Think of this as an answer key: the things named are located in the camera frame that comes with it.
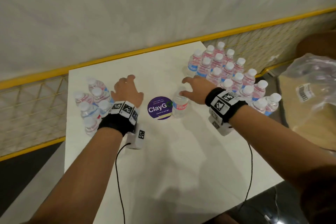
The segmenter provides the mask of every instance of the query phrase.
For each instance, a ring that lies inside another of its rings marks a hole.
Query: person's left hand
[[[128,101],[139,107],[144,99],[144,94],[138,92],[134,84],[135,76],[130,74],[127,78],[120,78],[114,85],[114,91],[111,91],[111,97],[114,101]]]

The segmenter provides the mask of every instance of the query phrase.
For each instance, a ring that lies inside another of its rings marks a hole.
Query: plastic bottle
[[[101,88],[94,88],[92,90],[93,101],[98,105],[102,100],[107,100],[111,102],[111,95],[107,91],[103,91]]]
[[[89,84],[90,93],[92,93],[94,88],[101,88],[104,91],[109,91],[102,81],[96,80],[95,78],[87,78],[86,81]]]
[[[94,119],[92,117],[85,117],[84,125],[85,125],[85,133],[88,136],[92,137],[97,132],[99,122],[97,119]]]
[[[205,57],[202,63],[198,65],[196,75],[199,75],[201,77],[207,77],[211,70],[210,63],[211,59],[209,57]]]
[[[221,81],[221,73],[222,73],[222,69],[219,67],[215,67],[213,69],[213,71],[207,75],[207,80],[212,82],[213,84],[217,85],[220,83]]]
[[[213,54],[216,55],[217,53],[224,54],[224,46],[225,43],[218,42],[217,47],[213,50]]]
[[[254,87],[252,85],[247,85],[243,89],[240,89],[236,92],[239,100],[244,100],[246,103],[250,103],[252,101],[252,93],[254,91]]]
[[[265,115],[269,116],[272,112],[276,111],[279,107],[279,101],[281,100],[281,95],[278,93],[273,93],[272,95],[265,97],[267,101],[267,106],[265,107]]]
[[[75,98],[77,106],[82,102],[88,102],[89,104],[93,104],[93,96],[91,94],[76,91],[74,92],[73,96]]]
[[[224,55],[223,58],[223,67],[226,66],[228,62],[233,63],[233,55],[235,54],[235,51],[233,49],[228,49],[226,54]]]
[[[203,52],[202,59],[204,59],[205,57],[212,59],[215,56],[215,54],[213,53],[214,49],[215,47],[213,45],[209,45],[208,48]]]
[[[236,73],[243,73],[244,72],[244,64],[246,60],[244,58],[237,59],[237,62],[234,64],[233,68],[233,75]]]
[[[81,110],[81,117],[84,119],[85,117],[92,117],[97,119],[100,117],[100,110],[96,105],[90,105],[87,102],[82,102],[78,105]]]
[[[259,98],[257,101],[250,102],[249,106],[258,112],[265,113],[265,107],[267,106],[267,101],[264,98]]]
[[[216,56],[213,58],[210,66],[211,66],[211,71],[215,67],[219,67],[220,69],[222,69],[222,67],[223,67],[223,54],[217,53]]]
[[[218,87],[221,87],[222,89],[225,89],[226,91],[231,91],[231,86],[233,84],[233,81],[231,79],[226,79],[225,81],[218,84]]]
[[[239,73],[239,72],[236,73],[232,77],[233,84],[232,84],[231,90],[232,90],[233,93],[239,91],[242,88],[243,78],[244,78],[244,75],[242,73]]]
[[[222,82],[226,79],[231,79],[233,74],[233,63],[228,62],[225,67],[222,69],[222,73],[220,77],[222,78]]]
[[[100,117],[103,118],[109,114],[109,110],[111,109],[111,103],[107,100],[102,100],[98,103],[100,108]]]
[[[196,49],[194,54],[191,55],[188,63],[188,76],[194,76],[197,71],[197,67],[202,61],[202,51],[200,49]]]
[[[179,87],[173,98],[173,116],[175,118],[182,118],[186,114],[188,99],[179,94],[183,90],[186,90],[186,88],[183,86]]]
[[[255,75],[257,74],[257,70],[251,68],[244,74],[243,78],[243,88],[247,85],[253,85],[255,83]]]
[[[266,93],[266,87],[268,82],[265,80],[259,81],[257,84],[254,84],[254,91],[252,94],[252,101],[257,101],[259,98],[262,98]]]

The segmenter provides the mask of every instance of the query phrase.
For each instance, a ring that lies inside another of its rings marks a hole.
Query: dark sleeve
[[[308,182],[301,195],[301,209],[310,224],[336,223],[336,166],[325,166],[300,177]]]

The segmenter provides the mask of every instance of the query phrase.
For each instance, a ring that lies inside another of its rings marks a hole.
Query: person
[[[115,84],[115,92],[111,92],[115,101],[141,105],[144,94],[137,91],[134,79],[129,75]],[[205,104],[218,89],[199,76],[186,77],[182,82],[189,83],[193,91],[180,95],[198,104]],[[301,192],[301,208],[310,224],[336,223],[334,156],[248,105],[241,105],[229,123]],[[124,133],[120,124],[100,126],[28,223],[93,223]]]

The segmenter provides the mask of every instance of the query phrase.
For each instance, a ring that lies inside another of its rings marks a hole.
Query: tabletop
[[[73,99],[75,91],[88,92],[87,76],[113,90],[119,78],[134,74],[138,91],[145,94],[138,118],[146,132],[144,146],[141,150],[124,148],[117,160],[127,223],[202,223],[238,205],[246,196],[251,155],[247,142],[236,131],[222,137],[208,121],[208,107],[194,102],[189,102],[181,119],[154,119],[147,110],[155,97],[173,98],[197,48],[206,49],[195,42],[69,71],[65,170],[90,140]],[[252,151],[249,198],[283,181]],[[95,223],[122,222],[113,168]]]

